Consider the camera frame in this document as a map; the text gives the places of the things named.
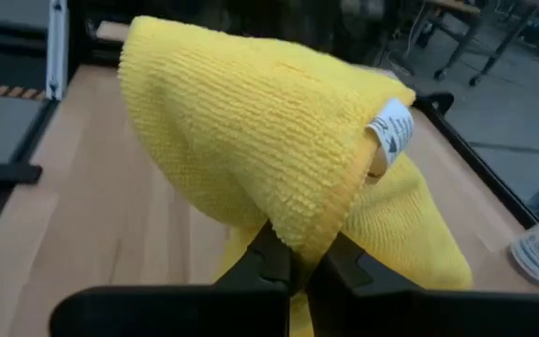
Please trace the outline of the black orange hazard-striped mat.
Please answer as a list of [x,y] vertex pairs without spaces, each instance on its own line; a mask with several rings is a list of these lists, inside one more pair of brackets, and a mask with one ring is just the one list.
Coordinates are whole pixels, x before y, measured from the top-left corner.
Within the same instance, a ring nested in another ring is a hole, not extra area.
[[41,89],[0,85],[0,97],[41,101],[47,97],[47,93]]

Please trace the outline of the silver aluminium profile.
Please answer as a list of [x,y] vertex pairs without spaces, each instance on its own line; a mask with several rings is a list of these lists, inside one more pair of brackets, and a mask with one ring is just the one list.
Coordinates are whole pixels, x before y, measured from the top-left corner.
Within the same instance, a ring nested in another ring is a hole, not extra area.
[[46,94],[61,101],[67,86],[69,10],[67,0],[50,0],[47,39]]

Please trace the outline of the wooden desk on casters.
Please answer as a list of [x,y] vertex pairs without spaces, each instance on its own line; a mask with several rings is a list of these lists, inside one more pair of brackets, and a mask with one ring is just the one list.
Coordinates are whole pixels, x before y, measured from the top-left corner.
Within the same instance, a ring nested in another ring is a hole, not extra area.
[[[525,3],[528,9],[519,17],[517,24],[507,33],[498,47],[495,50],[471,49],[470,45],[473,43],[476,34],[495,13],[494,0],[484,1],[485,6],[480,8],[468,4],[464,0],[422,0],[421,9],[419,10],[414,25],[409,33],[406,53],[409,53],[416,42],[426,35],[423,31],[427,24],[430,23],[433,29],[441,30],[458,43],[458,46],[452,52],[447,63],[433,73],[433,78],[436,81],[442,81],[446,77],[448,71],[459,61],[461,55],[464,53],[487,56],[488,60],[483,68],[469,80],[469,85],[475,87],[498,63],[511,42],[518,37],[518,34],[532,19],[533,15],[539,11],[539,0],[518,0]],[[464,34],[450,30],[443,24],[442,18],[440,17],[441,13],[446,12],[458,13],[461,18],[468,19],[468,30]]]

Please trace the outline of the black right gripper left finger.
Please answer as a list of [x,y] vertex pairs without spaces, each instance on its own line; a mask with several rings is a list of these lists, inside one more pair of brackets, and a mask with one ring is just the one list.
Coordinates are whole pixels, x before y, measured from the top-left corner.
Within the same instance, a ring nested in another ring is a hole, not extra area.
[[51,337],[287,337],[291,250],[264,225],[211,285],[94,286],[60,301]]

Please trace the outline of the yellow microfiber towel white label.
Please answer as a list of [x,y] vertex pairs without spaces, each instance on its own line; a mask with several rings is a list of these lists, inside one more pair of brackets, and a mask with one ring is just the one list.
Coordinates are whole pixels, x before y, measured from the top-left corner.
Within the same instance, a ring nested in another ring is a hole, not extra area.
[[173,187],[229,228],[224,269],[271,224],[309,274],[338,233],[427,289],[467,290],[470,266],[403,150],[376,133],[415,92],[374,69],[278,39],[136,17],[119,66],[135,132]]

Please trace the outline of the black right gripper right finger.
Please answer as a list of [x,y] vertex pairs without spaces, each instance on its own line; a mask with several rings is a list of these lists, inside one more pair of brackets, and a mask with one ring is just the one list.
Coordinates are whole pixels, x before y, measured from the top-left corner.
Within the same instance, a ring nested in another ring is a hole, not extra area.
[[539,294],[427,290],[343,234],[306,293],[315,337],[539,337]]

